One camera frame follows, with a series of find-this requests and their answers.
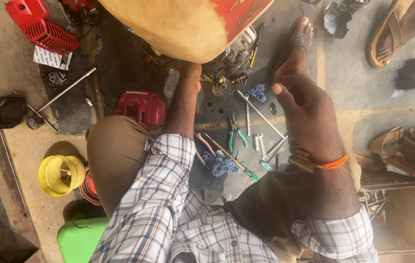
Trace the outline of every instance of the blue cloth rag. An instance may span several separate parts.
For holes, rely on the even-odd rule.
[[[231,155],[216,154],[214,157],[210,152],[204,152],[203,160],[207,170],[216,177],[223,175],[224,173],[234,172],[241,173],[243,170],[232,161]]]
[[[253,87],[252,89],[250,89],[248,91],[248,94],[250,94],[251,96],[257,98],[257,100],[259,100],[259,102],[265,102],[266,101],[266,95],[264,95],[264,87],[266,85],[265,84],[257,84],[256,87]]]

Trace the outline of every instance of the foot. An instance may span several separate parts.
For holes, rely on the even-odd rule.
[[[415,0],[399,21],[399,24],[402,34],[401,42],[405,44],[415,36]],[[383,36],[381,43],[378,45],[377,58],[381,63],[386,65],[394,55],[394,52],[392,52],[392,36],[389,26],[387,26]]]
[[[313,37],[313,28],[309,23],[308,18],[304,17],[298,23],[291,41],[300,33],[304,32],[308,38],[308,47],[311,45],[311,38]],[[284,75],[306,74],[306,51],[303,47],[298,47],[287,58],[287,60],[274,73],[273,83]]]

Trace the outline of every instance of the green-handled pliers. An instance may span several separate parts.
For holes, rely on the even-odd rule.
[[[237,129],[236,125],[235,125],[235,115],[232,114],[232,117],[230,117],[230,115],[228,116],[228,118],[230,119],[230,125],[232,125],[232,131],[229,131],[228,134],[230,135],[230,138],[228,139],[228,149],[230,150],[230,152],[233,151],[232,148],[232,139],[234,137],[234,130],[237,131],[238,135],[241,137],[241,139],[243,140],[243,145],[245,145],[245,148],[248,148],[248,142],[246,141],[245,136],[243,136],[243,134],[241,134],[241,130]]]

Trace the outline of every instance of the khaki trousers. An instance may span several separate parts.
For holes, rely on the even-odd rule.
[[[306,247],[290,232],[290,225],[306,220],[313,210],[313,167],[293,153],[300,149],[291,129],[290,163],[284,171],[270,171],[258,182],[225,203],[240,226],[260,237],[281,262],[294,263]],[[94,185],[102,206],[110,218],[138,171],[146,161],[144,144],[150,136],[134,120],[110,116],[88,129],[87,156]],[[354,185],[360,188],[360,166],[350,146],[343,140],[349,155],[348,165]]]

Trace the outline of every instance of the hand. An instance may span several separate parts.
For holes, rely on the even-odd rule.
[[[194,81],[198,92],[201,90],[199,77],[201,76],[201,64],[182,60],[180,63],[180,81]]]
[[[277,82],[272,91],[286,113],[298,145],[317,163],[342,158],[344,149],[329,95],[306,75],[286,75]]]

